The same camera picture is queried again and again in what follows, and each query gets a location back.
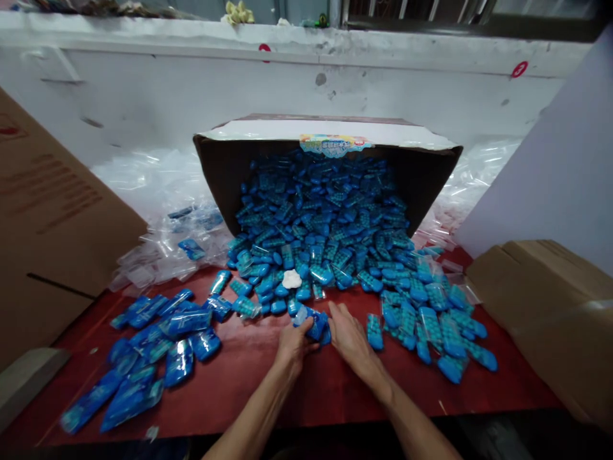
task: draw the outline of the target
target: brown cardboard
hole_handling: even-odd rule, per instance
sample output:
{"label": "brown cardboard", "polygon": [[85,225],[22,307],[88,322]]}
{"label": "brown cardboard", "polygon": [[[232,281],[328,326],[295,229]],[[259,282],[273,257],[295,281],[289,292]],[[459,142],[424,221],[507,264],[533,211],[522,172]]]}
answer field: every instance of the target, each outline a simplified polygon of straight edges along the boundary
{"label": "brown cardboard", "polygon": [[145,222],[0,89],[0,371],[48,346]]}
{"label": "brown cardboard", "polygon": [[[399,119],[306,117],[254,114],[244,120],[285,121],[359,121],[365,125],[415,126]],[[245,137],[230,140],[214,140],[208,134],[197,134],[193,141],[198,151],[202,170],[228,228],[238,234],[239,224],[234,214],[242,207],[240,184],[249,180],[249,163],[262,155],[277,155],[299,149],[298,141],[290,140],[245,140]],[[395,171],[399,196],[407,203],[406,217],[411,222],[408,233],[413,234],[435,198],[447,182],[459,156],[461,146],[430,151],[426,148],[404,148],[398,145],[382,145],[367,148],[362,155],[381,156],[388,159]]]}
{"label": "brown cardboard", "polygon": [[550,240],[492,247],[467,274],[573,416],[613,433],[613,279]]}

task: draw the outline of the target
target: sticker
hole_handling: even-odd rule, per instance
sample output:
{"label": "sticker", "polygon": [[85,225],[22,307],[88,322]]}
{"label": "sticker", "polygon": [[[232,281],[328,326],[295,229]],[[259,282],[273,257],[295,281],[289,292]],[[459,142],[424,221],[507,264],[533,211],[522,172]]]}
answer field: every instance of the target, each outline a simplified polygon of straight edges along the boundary
{"label": "sticker", "polygon": [[526,69],[528,68],[528,61],[520,62],[515,69],[513,69],[513,73],[511,74],[511,78],[521,77]]}
{"label": "sticker", "polygon": [[6,114],[0,114],[0,142],[12,141],[13,139],[26,136],[26,130],[20,128],[11,117]]}
{"label": "sticker", "polygon": [[300,147],[303,151],[321,153],[328,158],[341,158],[350,151],[362,151],[374,147],[365,137],[301,134]]}
{"label": "sticker", "polygon": [[[266,45],[265,43],[262,43],[258,49],[260,51],[270,52],[270,46]],[[270,61],[262,61],[262,62],[266,64],[270,64]]]}

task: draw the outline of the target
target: pile of blue packets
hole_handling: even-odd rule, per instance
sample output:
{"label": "pile of blue packets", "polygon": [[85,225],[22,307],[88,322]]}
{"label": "pile of blue packets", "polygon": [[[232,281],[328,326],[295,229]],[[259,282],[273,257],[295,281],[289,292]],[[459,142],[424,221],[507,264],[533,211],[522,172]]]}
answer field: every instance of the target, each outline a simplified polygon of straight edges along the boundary
{"label": "pile of blue packets", "polygon": [[[234,311],[253,319],[287,310],[293,317],[302,302],[323,299],[327,289],[360,285],[381,299],[384,321],[368,320],[374,349],[383,348],[384,330],[427,364],[434,350],[438,368],[454,383],[468,356],[497,369],[495,356],[475,343],[487,331],[471,317],[474,307],[432,257],[443,249],[416,251],[407,236],[407,205],[385,159],[295,151],[254,160],[250,168],[236,214],[243,232],[228,244],[228,267],[244,280],[230,283],[239,296]],[[282,284],[290,270],[301,280],[294,289]],[[314,314],[307,308],[306,316]],[[304,314],[294,324],[303,320]]]}
{"label": "pile of blue packets", "polygon": [[[222,343],[212,321],[223,321],[232,304],[216,296],[198,305],[192,298],[189,289],[172,299],[142,296],[110,322],[116,329],[129,325],[138,332],[113,345],[107,359],[112,370],[62,414],[60,425],[67,433],[76,433],[109,400],[101,433],[122,424],[158,404],[164,388],[187,379],[194,354],[199,361],[215,355]],[[163,357],[165,376],[156,379]]]}

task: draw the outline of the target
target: colorful label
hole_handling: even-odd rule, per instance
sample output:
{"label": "colorful label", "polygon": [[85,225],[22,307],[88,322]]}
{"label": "colorful label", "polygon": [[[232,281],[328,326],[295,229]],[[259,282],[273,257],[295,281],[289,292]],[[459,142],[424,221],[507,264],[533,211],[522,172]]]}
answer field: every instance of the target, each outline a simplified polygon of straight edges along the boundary
{"label": "colorful label", "polygon": [[300,147],[303,151],[321,153],[328,158],[341,158],[350,151],[362,151],[374,147],[365,137],[303,134],[300,136]]}

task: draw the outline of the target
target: open cardboard box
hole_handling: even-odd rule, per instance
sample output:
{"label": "open cardboard box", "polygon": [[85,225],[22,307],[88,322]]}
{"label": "open cardboard box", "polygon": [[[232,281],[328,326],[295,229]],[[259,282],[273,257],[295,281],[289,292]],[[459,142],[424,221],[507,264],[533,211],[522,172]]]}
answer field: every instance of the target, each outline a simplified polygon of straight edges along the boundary
{"label": "open cardboard box", "polygon": [[193,138],[204,176],[234,235],[241,228],[235,214],[242,207],[241,183],[261,155],[287,154],[297,148],[327,149],[335,157],[363,155],[388,159],[398,195],[407,204],[412,235],[447,182],[462,147],[402,119],[308,117],[253,114]]}
{"label": "open cardboard box", "polygon": [[51,345],[145,222],[0,89],[0,372]]}

